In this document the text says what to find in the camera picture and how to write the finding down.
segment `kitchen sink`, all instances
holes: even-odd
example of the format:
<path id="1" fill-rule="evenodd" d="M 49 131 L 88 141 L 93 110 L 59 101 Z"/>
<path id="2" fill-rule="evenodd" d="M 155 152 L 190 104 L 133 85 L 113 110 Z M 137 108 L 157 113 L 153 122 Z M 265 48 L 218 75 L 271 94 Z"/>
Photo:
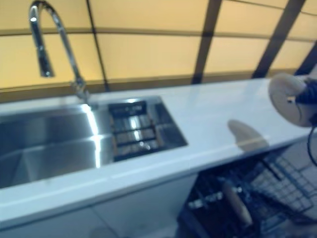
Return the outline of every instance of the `kitchen sink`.
<path id="1" fill-rule="evenodd" d="M 0 188 L 187 145 L 160 97 L 0 116 Z"/>

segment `open dishwasher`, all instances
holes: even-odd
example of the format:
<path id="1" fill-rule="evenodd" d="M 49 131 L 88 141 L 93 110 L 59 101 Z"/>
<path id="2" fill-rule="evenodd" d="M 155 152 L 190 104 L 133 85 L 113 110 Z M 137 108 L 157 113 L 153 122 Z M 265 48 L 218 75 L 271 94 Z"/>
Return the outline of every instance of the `open dishwasher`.
<path id="1" fill-rule="evenodd" d="M 317 237 L 316 184 L 285 149 L 201 172 L 179 220 L 197 238 Z"/>

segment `white cabinet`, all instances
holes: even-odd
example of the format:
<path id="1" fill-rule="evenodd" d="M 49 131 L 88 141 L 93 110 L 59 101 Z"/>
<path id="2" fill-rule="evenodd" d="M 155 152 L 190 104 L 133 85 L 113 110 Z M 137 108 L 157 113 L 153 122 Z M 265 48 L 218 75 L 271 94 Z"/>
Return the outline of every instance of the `white cabinet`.
<path id="1" fill-rule="evenodd" d="M 138 238 L 176 223 L 197 175 L 173 180 L 94 206 L 121 237 Z"/>
<path id="2" fill-rule="evenodd" d="M 90 209 L 35 221 L 0 231 L 0 238 L 115 238 Z"/>

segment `faucet spout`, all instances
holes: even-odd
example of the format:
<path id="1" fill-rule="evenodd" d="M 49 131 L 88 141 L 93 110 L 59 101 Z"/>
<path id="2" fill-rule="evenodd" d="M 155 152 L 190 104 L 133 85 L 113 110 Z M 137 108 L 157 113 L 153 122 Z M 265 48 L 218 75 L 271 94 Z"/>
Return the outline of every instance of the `faucet spout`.
<path id="1" fill-rule="evenodd" d="M 57 27 L 57 30 L 61 36 L 61 40 L 64 44 L 68 60 L 73 69 L 75 80 L 71 83 L 71 86 L 75 89 L 76 95 L 84 100 L 84 103 L 88 103 L 89 93 L 86 89 L 86 82 L 79 73 L 79 69 L 71 49 L 70 43 L 67 38 L 66 30 L 63 23 L 54 10 L 54 8 L 46 1 L 36 0 L 33 1 L 29 10 L 29 22 L 33 40 L 36 46 L 37 58 L 40 66 L 40 74 L 43 77 L 54 77 L 54 71 L 50 62 L 49 55 L 45 48 L 43 34 L 40 26 L 40 15 L 42 10 L 45 9 L 53 18 L 53 21 Z"/>

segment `kitchen counter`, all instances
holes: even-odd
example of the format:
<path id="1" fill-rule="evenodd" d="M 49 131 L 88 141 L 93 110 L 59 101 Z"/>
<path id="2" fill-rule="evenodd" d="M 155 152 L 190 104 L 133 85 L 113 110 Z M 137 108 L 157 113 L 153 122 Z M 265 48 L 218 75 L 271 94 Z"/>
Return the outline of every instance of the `kitchen counter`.
<path id="1" fill-rule="evenodd" d="M 92 101 L 161 96 L 188 146 L 0 189 L 0 230 L 121 196 L 303 138 L 268 97 L 268 79 L 92 95 Z M 0 115 L 78 103 L 75 96 L 0 104 Z"/>

